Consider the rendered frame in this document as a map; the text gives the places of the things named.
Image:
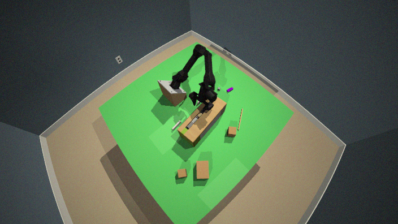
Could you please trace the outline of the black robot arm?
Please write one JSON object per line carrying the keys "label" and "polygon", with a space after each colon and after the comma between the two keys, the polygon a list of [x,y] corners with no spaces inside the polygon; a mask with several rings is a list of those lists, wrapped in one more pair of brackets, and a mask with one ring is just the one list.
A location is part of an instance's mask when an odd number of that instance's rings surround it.
{"label": "black robot arm", "polygon": [[[204,82],[199,83],[200,91],[199,93],[206,97],[210,102],[214,102],[217,99],[217,93],[215,90],[215,77],[213,75],[212,69],[212,53],[206,50],[200,44],[197,44],[194,47],[193,55],[190,57],[187,64],[184,66],[182,70],[180,70],[176,75],[172,76],[172,82],[169,84],[174,90],[179,89],[181,83],[184,82],[188,78],[188,72],[194,63],[197,61],[199,57],[205,56],[205,74],[204,74]],[[211,86],[211,87],[209,87]]]}

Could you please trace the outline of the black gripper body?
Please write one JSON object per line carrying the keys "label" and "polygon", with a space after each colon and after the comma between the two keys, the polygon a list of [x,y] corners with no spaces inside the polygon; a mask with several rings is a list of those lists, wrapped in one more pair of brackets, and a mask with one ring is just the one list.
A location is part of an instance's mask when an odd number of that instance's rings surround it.
{"label": "black gripper body", "polygon": [[212,104],[211,102],[206,102],[205,101],[206,100],[205,96],[201,95],[200,93],[196,93],[195,91],[193,91],[192,93],[189,94],[189,98],[196,99],[196,100],[200,101],[201,103],[205,104],[205,109],[206,110],[210,110],[214,106],[214,104]]}

